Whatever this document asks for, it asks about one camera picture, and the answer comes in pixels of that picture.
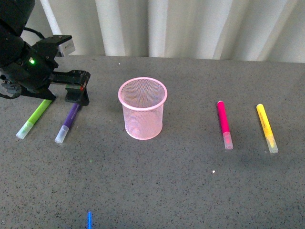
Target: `yellow marker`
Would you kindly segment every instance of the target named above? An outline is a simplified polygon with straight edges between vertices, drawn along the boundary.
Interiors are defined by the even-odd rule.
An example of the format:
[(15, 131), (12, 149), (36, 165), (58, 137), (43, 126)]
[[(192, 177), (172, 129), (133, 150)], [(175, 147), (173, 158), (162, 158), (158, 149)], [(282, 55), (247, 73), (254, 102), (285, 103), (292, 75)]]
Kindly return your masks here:
[(258, 112), (259, 119), (261, 120), (261, 124), (262, 124), (264, 134), (265, 134), (265, 137), (266, 137), (266, 140), (267, 140), (269, 151), (270, 151), (270, 153), (277, 153), (278, 148), (276, 146), (276, 142), (275, 142), (275, 139), (274, 139), (275, 137), (273, 136), (271, 126), (269, 124), (265, 108), (262, 104), (259, 104), (259, 105), (256, 106), (256, 109), (257, 109), (257, 112)]

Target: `purple marker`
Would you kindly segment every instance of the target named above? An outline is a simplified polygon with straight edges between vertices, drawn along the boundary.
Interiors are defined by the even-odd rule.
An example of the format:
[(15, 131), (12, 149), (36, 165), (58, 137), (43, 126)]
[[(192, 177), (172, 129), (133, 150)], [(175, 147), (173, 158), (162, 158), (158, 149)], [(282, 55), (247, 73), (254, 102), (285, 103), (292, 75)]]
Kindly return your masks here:
[(75, 119), (75, 116), (80, 108), (81, 108), (81, 105), (73, 104), (65, 122), (63, 123), (63, 125), (61, 127), (61, 130), (57, 134), (57, 137), (55, 139), (56, 143), (63, 143), (63, 141), (67, 135), (67, 132), (69, 131), (69, 129)]

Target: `lime green marker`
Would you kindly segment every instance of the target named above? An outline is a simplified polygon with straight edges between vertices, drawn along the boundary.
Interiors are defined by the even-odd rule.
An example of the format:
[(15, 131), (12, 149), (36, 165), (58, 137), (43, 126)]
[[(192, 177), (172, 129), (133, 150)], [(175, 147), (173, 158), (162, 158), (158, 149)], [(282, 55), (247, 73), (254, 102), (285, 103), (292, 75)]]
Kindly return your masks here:
[(35, 125), (37, 120), (42, 116), (44, 111), (48, 108), (48, 106), (52, 103), (52, 100), (43, 100), (42, 103), (37, 107), (36, 111), (30, 116), (27, 122), (23, 125), (23, 127), (16, 134), (17, 138), (24, 139), (24, 137), (28, 134), (28, 132)]

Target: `marker cap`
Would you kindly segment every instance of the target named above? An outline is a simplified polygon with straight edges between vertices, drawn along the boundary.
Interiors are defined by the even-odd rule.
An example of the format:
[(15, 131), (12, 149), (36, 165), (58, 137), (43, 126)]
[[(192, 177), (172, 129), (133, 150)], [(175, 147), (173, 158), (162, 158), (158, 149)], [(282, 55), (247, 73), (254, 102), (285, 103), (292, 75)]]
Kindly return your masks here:
[(56, 143), (63, 143), (67, 133), (69, 131), (69, 128), (65, 125), (63, 125), (60, 129), (60, 131), (57, 134), (57, 137), (55, 138)]
[(223, 136), (225, 149), (233, 149), (233, 143), (230, 132), (224, 132)]
[(20, 139), (24, 139), (24, 137), (28, 134), (28, 132), (32, 129), (32, 127), (34, 126), (33, 123), (30, 123), (29, 121), (27, 121), (22, 128), (18, 131), (18, 133), (16, 134), (17, 138)]
[(275, 142), (275, 137), (273, 135), (269, 135), (266, 137), (266, 140), (267, 140), (267, 144), (268, 144), (268, 148), (269, 148), (269, 151), (270, 153), (278, 153), (278, 148), (277, 148), (277, 145), (276, 145), (276, 142)]

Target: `pink rim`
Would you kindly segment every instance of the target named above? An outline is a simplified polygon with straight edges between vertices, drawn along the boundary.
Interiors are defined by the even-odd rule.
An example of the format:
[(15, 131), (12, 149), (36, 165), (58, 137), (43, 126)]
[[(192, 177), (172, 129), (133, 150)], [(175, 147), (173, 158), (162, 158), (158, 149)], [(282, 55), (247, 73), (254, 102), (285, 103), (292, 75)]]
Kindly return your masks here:
[[(146, 108), (139, 108), (139, 107), (134, 107), (134, 106), (130, 106), (128, 105), (127, 103), (125, 103), (121, 97), (121, 92), (122, 92), (122, 89), (124, 88), (124, 86), (132, 81), (136, 81), (136, 80), (151, 80), (151, 81), (155, 81), (156, 83), (158, 83), (159, 85), (162, 86), (163, 90), (164, 90), (164, 98), (162, 99), (161, 102), (159, 102), (157, 105), (155, 106), (151, 106), (151, 107), (146, 107)], [(160, 81), (156, 80), (156, 79), (153, 79), (153, 78), (150, 78), (150, 77), (138, 77), (138, 78), (133, 78), (131, 80), (128, 80), (126, 81), (125, 83), (122, 84), (122, 86), (119, 88), (119, 92), (118, 92), (118, 97), (119, 97), (119, 100), (121, 102), (121, 104), (125, 107), (127, 107), (128, 109), (131, 109), (131, 110), (134, 110), (134, 111), (151, 111), (151, 110), (154, 110), (156, 108), (158, 108), (159, 106), (161, 106), (166, 98), (167, 98), (167, 90), (166, 90), (166, 87), (164, 86), (163, 83), (161, 83)]]

